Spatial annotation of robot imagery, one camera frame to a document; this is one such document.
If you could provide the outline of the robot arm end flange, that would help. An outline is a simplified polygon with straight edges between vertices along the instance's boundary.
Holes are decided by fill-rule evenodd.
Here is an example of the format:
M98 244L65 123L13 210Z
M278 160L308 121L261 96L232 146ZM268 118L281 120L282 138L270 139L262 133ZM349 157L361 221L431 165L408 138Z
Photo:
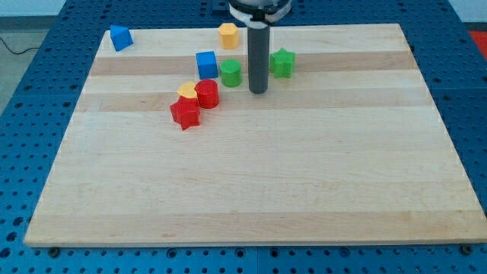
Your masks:
M231 15L249 28L264 29L284 18L292 0L229 0Z

